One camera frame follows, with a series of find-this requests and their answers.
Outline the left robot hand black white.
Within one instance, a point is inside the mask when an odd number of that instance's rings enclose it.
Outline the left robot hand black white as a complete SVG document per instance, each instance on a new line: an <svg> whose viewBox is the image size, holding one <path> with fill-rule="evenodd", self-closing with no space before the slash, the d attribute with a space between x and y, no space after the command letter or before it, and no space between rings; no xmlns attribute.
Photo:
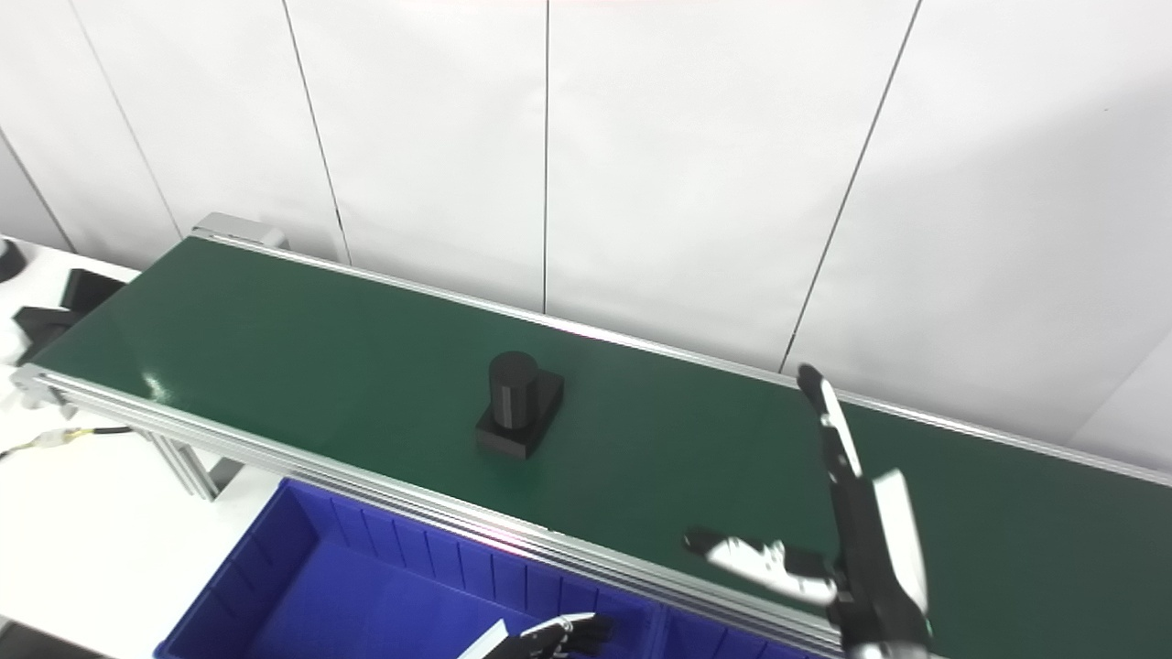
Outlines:
<svg viewBox="0 0 1172 659"><path fill-rule="evenodd" d="M600 655L611 641L615 620L601 613L577 612L556 616L519 633L511 633L504 619L461 652L461 658L573 658Z"/></svg>

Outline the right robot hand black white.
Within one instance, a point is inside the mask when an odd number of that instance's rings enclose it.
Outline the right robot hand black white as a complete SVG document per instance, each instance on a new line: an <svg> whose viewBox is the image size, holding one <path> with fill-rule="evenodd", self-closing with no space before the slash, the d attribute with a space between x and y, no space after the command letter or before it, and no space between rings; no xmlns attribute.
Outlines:
<svg viewBox="0 0 1172 659"><path fill-rule="evenodd" d="M927 573L906 478L897 469L874 478L863 473L841 401L820 371L800 364L797 383L820 424L836 559L707 528L690 528L683 546L713 566L824 609L847 658L928 658Z"/></svg>

